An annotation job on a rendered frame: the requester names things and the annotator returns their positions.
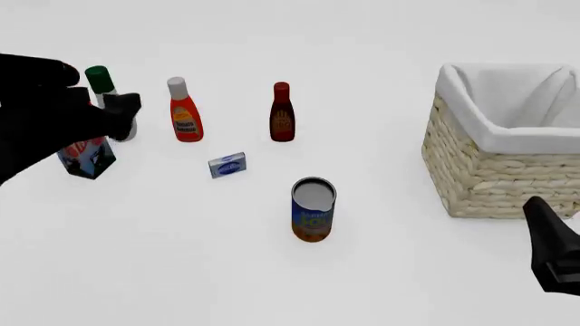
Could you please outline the pale woven wicker basket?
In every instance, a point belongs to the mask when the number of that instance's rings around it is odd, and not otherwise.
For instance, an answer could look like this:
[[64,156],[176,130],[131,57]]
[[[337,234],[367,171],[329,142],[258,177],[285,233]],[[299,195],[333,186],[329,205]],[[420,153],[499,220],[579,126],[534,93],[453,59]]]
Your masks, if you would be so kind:
[[580,154],[492,154],[453,119],[436,85],[421,155],[450,216],[519,219],[531,197],[562,217],[580,212]]

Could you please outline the orange-red ketchup bottle grey cap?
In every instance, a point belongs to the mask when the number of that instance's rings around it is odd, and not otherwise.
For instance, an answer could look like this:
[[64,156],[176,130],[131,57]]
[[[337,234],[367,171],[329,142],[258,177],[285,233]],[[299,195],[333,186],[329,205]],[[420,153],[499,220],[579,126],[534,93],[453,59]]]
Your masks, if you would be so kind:
[[189,96],[186,81],[182,77],[167,80],[170,94],[170,116],[177,140],[186,143],[199,142],[204,137],[201,118],[194,101]]

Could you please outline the printed milk carton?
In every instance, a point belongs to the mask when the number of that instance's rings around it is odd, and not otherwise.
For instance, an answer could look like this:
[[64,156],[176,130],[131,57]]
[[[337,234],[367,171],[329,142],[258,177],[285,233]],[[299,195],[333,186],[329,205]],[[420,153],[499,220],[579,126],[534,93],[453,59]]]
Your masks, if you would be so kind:
[[57,156],[70,175],[89,179],[97,178],[116,161],[105,137],[75,142],[60,149]]

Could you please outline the white bottle with green cap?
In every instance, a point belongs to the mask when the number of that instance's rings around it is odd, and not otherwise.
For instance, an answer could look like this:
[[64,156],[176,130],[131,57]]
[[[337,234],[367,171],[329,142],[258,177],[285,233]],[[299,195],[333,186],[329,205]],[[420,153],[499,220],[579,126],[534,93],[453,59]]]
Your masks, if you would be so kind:
[[112,134],[115,132],[114,130],[114,118],[111,113],[108,113],[104,110],[104,102],[103,102],[103,95],[104,94],[119,94],[115,88],[113,83],[112,77],[110,76],[109,70],[107,67],[102,65],[92,66],[87,68],[84,71],[84,74],[87,78],[88,83],[91,86],[91,89],[95,95],[96,106],[104,111],[105,117],[109,119],[109,124],[111,127]]

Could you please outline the dark red sauce bottle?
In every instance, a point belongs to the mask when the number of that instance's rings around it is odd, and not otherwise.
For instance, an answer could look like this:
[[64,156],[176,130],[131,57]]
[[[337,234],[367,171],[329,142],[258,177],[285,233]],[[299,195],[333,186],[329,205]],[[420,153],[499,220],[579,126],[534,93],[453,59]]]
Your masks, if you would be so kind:
[[289,142],[295,138],[295,113],[290,101],[290,86],[284,81],[275,83],[274,100],[270,110],[269,131],[271,140]]

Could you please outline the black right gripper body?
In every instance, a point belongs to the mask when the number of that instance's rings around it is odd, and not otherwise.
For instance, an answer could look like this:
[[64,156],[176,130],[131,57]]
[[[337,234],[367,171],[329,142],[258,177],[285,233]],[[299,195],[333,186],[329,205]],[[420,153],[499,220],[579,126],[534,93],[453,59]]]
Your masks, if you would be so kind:
[[580,292],[580,254],[563,257],[534,255],[531,270],[544,292]]

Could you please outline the white cloth basket liner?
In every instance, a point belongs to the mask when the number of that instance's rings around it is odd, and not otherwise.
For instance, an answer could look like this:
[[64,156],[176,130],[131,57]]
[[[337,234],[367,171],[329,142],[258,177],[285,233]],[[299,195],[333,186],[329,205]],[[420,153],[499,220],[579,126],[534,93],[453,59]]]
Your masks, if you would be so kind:
[[436,92],[459,129],[492,154],[580,154],[580,69],[448,63]]

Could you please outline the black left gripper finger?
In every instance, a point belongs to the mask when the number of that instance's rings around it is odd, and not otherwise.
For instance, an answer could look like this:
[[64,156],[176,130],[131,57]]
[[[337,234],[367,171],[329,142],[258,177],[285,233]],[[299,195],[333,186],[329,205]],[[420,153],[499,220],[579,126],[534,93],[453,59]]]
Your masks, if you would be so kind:
[[138,93],[104,94],[104,110],[114,118],[115,132],[111,136],[116,141],[132,140],[137,132],[136,116],[141,108]]

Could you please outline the small blue-grey printed box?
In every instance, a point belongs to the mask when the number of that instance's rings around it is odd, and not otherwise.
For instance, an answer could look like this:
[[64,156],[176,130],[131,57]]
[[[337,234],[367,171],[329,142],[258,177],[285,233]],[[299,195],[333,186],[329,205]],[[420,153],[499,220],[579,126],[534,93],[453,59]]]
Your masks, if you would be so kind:
[[220,178],[247,170],[246,154],[238,152],[226,157],[211,159],[208,162],[208,167],[212,178]]

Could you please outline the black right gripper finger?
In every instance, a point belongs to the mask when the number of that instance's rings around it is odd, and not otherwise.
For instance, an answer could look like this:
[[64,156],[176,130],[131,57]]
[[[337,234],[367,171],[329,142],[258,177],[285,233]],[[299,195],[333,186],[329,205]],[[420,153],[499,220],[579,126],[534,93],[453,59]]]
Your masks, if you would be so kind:
[[532,266],[580,269],[580,235],[561,219],[542,197],[524,204],[532,246]]

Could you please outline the blue and orange soup tin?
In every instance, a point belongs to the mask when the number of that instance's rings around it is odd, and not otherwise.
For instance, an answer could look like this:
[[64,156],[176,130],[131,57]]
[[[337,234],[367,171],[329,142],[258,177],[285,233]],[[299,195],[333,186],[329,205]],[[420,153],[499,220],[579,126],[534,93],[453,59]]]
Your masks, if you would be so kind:
[[323,241],[331,233],[337,192],[324,178],[305,177],[291,189],[291,227],[308,243]]

